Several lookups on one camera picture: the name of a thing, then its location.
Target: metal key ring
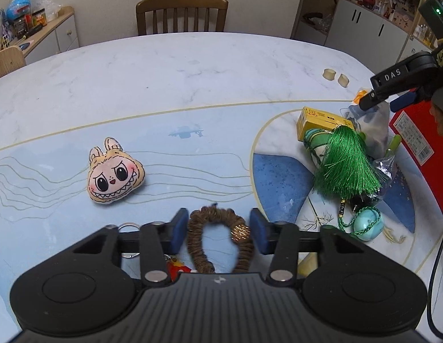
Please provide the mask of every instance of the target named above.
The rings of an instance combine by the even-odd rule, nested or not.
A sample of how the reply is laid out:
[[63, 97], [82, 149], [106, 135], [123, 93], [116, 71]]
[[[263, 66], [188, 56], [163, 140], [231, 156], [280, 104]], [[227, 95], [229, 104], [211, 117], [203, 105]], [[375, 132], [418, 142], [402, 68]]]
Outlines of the metal key ring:
[[[138, 230], [141, 229], [141, 226], [139, 226], [136, 223], [126, 222], [126, 223], [120, 224], [120, 226], [118, 226], [118, 231], [120, 231], [120, 229], [122, 229], [124, 227], [134, 227], [134, 228], [137, 228]], [[122, 258], [127, 258], [127, 259], [132, 259], [132, 258], [135, 258], [136, 256], [138, 256], [139, 254], [140, 253], [122, 253], [121, 257]]]

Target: turquoise ball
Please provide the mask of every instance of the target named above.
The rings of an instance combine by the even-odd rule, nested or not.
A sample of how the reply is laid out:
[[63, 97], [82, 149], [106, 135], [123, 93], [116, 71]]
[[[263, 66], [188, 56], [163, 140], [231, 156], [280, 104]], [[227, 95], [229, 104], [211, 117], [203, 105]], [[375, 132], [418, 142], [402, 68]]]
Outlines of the turquoise ball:
[[[353, 223], [353, 231], [358, 232], [360, 230], [363, 230], [377, 219], [378, 213], [376, 211], [366, 209], [359, 213], [359, 215], [356, 217], [355, 222]], [[375, 237], [380, 235], [380, 233], [382, 233], [384, 225], [385, 221], [383, 219], [383, 216], [380, 216], [380, 220], [377, 222], [377, 224], [363, 235], [359, 235], [358, 238], [363, 241], [371, 241]]]

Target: black cable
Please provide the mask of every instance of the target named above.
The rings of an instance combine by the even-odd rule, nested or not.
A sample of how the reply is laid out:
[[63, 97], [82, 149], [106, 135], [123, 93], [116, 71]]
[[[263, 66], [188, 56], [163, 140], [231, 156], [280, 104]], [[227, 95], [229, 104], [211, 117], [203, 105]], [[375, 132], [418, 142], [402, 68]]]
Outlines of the black cable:
[[436, 260], [434, 262], [434, 267], [432, 267], [431, 272], [431, 279], [429, 281], [429, 287], [428, 287], [428, 305], [426, 307], [426, 316], [428, 317], [428, 325], [431, 331], [434, 333], [434, 335], [440, 339], [443, 339], [443, 333], [439, 331], [436, 326], [434, 325], [434, 322], [432, 321], [432, 286], [434, 285], [434, 279], [436, 277], [437, 272], [437, 266], [439, 265], [440, 256], [442, 255], [443, 251], [443, 237], [442, 242], [440, 243], [439, 251], [437, 252]]

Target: white cabinet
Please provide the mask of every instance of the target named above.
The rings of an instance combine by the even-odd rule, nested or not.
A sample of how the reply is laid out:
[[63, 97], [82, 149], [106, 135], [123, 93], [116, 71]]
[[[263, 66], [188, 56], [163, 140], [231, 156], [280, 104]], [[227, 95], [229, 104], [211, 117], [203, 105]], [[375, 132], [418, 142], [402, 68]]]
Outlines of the white cabinet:
[[407, 33], [381, 16], [339, 0], [326, 47], [343, 51], [380, 72], [396, 63]]
[[74, 9], [66, 6], [61, 11], [58, 18], [29, 38], [30, 46], [23, 51], [26, 64], [79, 47]]
[[373, 30], [366, 37], [370, 44], [366, 42], [368, 56], [363, 63], [372, 72], [378, 73], [397, 62], [406, 42], [407, 33], [380, 16], [368, 13], [369, 18], [374, 20], [375, 23], [373, 23]]
[[339, 0], [326, 39], [326, 47], [343, 51], [356, 58], [352, 40], [356, 37], [356, 22], [360, 18], [361, 9], [347, 0]]
[[406, 43], [406, 47], [404, 48], [399, 61], [403, 61], [404, 59], [421, 51], [431, 52], [431, 49], [429, 49], [426, 45], [423, 45], [417, 39], [410, 38]]
[[74, 40], [77, 38], [76, 22], [74, 16], [69, 17], [58, 27], [56, 27], [56, 36], [60, 45], [60, 52], [65, 52]]
[[26, 56], [26, 64], [29, 65], [35, 61], [51, 57], [52, 55], [58, 54], [59, 51], [56, 33], [52, 31]]
[[69, 49], [67, 49], [67, 51], [72, 50], [72, 49], [78, 49], [79, 45], [78, 45], [78, 38], [76, 38], [74, 40], [74, 42], [71, 44], [71, 46], [69, 46]]
[[315, 45], [325, 45], [326, 35], [311, 27], [307, 23], [299, 22], [296, 33], [294, 34], [295, 40], [309, 42]]

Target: gold bead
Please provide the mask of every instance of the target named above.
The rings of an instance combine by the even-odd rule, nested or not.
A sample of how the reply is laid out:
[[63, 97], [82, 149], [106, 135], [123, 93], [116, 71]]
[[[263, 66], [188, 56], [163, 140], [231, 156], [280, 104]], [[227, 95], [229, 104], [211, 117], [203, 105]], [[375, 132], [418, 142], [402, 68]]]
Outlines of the gold bead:
[[237, 224], [231, 231], [231, 239], [235, 244], [247, 242], [250, 239], [250, 228], [245, 224]]

